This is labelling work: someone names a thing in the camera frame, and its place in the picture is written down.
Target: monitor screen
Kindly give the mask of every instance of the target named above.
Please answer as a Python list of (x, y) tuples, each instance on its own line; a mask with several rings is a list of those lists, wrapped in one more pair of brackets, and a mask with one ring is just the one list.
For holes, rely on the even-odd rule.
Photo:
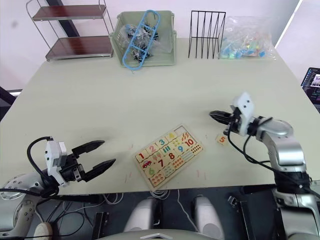
[(320, 109), (320, 68), (310, 67), (301, 83), (301, 87), (314, 104)]

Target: wooden shelf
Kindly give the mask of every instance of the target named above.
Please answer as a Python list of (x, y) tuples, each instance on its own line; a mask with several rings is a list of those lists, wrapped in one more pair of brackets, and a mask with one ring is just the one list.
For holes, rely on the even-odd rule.
[(47, 61), (59, 59), (111, 57), (109, 36), (76, 36), (59, 38), (45, 56)]
[(105, 5), (42, 6), (33, 16), (33, 21), (102, 19)]

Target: green basket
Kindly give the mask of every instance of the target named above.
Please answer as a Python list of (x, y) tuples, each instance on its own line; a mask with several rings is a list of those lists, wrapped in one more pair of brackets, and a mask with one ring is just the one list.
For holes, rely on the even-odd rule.
[[(171, 52), (155, 52), (152, 57), (145, 59), (143, 67), (147, 66), (172, 66), (176, 64), (176, 48), (177, 48), (177, 32), (174, 30), (174, 17), (175, 15), (171, 11), (157, 11), (160, 16), (160, 24), (158, 26), (157, 32), (161, 38), (162, 34), (166, 32), (168, 34), (169, 30), (169, 41), (172, 42)], [(124, 11), (117, 16), (117, 23), (114, 31), (110, 34), (110, 41), (112, 48), (119, 59), (121, 66), (124, 67), (122, 63), (122, 58), (127, 50), (127, 47), (123, 47), (122, 35), (120, 34), (120, 29), (123, 25), (133, 24), (138, 26), (141, 18), (144, 15), (144, 11)], [(147, 21), (150, 26), (153, 26), (155, 19), (151, 14), (147, 16)], [(128, 57), (126, 61), (130, 66), (137, 67), (139, 62), (135, 59)]]

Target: clear plastic bag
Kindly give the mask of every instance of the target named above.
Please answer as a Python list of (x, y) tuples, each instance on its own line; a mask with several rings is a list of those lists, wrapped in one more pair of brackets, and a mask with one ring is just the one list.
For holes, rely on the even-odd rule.
[(230, 16), (226, 18), (220, 58), (247, 57), (275, 58), (269, 31), (270, 21), (265, 17)]

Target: puzzle piece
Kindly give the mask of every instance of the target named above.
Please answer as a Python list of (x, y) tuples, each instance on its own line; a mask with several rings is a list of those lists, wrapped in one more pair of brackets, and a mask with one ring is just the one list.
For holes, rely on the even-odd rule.
[(140, 166), (143, 170), (147, 169), (148, 167), (150, 167), (152, 164), (152, 161), (151, 159), (147, 158), (145, 160), (143, 160), (141, 163), (140, 163)]
[(176, 154), (176, 152), (174, 150), (168, 152), (167, 156), (166, 156), (170, 162), (174, 161), (178, 155)]
[(139, 152), (138, 155), (135, 156), (135, 159), (137, 159), (137, 161), (141, 163), (144, 159), (147, 159), (149, 156), (149, 153), (144, 149), (143, 151)]
[(157, 172), (159, 172), (159, 169), (155, 164), (152, 164), (150, 167), (144, 169), (144, 173), (148, 179), (155, 175)]
[(185, 162), (188, 162), (190, 159), (192, 159), (195, 155), (193, 154), (192, 151), (187, 150), (186, 152), (184, 152), (181, 157)]
[(170, 142), (170, 144), (171, 144), (171, 146), (174, 146), (174, 148), (175, 148), (181, 144), (181, 141), (178, 138), (176, 138), (176, 139), (173, 139), (172, 142)]
[(167, 166), (165, 166), (160, 172), (163, 172), (164, 176), (167, 178), (171, 174), (173, 174), (175, 171), (174, 166), (170, 163)]
[(228, 144), (228, 138), (227, 138), (227, 136), (225, 136), (223, 133), (218, 134), (218, 135), (216, 136), (215, 140), (216, 140), (218, 143), (222, 144), (222, 145)]
[(169, 145), (165, 145), (163, 148), (160, 149), (160, 152), (163, 154), (163, 156), (166, 156), (172, 150), (173, 148), (171, 148)]
[(197, 155), (198, 153), (200, 153), (202, 151), (202, 146), (200, 146), (199, 143), (195, 144), (194, 146), (192, 146), (190, 148), (190, 151), (194, 154), (194, 155)]
[(184, 143), (189, 137), (190, 137), (190, 134), (186, 131), (186, 132), (182, 133), (182, 135), (179, 136), (178, 138), (181, 142)]
[(152, 156), (152, 160), (157, 161), (158, 159), (163, 158), (164, 155), (161, 153), (161, 151), (156, 151)]
[(185, 143), (182, 143), (180, 145), (178, 145), (174, 151), (176, 152), (176, 154), (179, 156), (181, 154), (183, 154), (185, 151), (187, 151), (189, 149), (188, 145)]
[(191, 136), (189, 136), (186, 140), (182, 141), (182, 143), (186, 144), (188, 147), (196, 144), (196, 140), (194, 140)]
[(158, 186), (161, 182), (163, 182), (166, 179), (165, 175), (162, 173), (162, 171), (155, 174), (153, 177), (149, 178), (152, 185)]
[(150, 142), (134, 156), (140, 172), (149, 179), (152, 191), (174, 177), (176, 170), (183, 170), (203, 150), (202, 145), (180, 125), (169, 133)]
[(171, 142), (173, 139), (175, 139), (177, 137), (177, 134), (174, 132), (174, 131), (172, 131), (172, 132), (169, 132), (169, 134), (167, 135), (167, 136), (165, 136), (165, 138), (169, 141), (169, 142)]
[(165, 166), (167, 166), (170, 163), (170, 158), (168, 156), (164, 156), (161, 158), (157, 158), (157, 160), (152, 160), (152, 164), (155, 164), (156, 167), (161, 170), (163, 169)]
[(183, 158), (181, 156), (178, 156), (177, 159), (172, 162), (172, 166), (175, 169), (180, 168), (183, 164), (185, 164), (185, 161), (183, 160)]
[(157, 140), (155, 142), (155, 144), (159, 147), (159, 148), (162, 148), (164, 145), (167, 145), (169, 143), (169, 141), (166, 139), (166, 137), (162, 137), (160, 138), (159, 140)]
[(149, 145), (145, 150), (151, 155), (158, 151), (159, 147), (155, 143), (153, 143)]

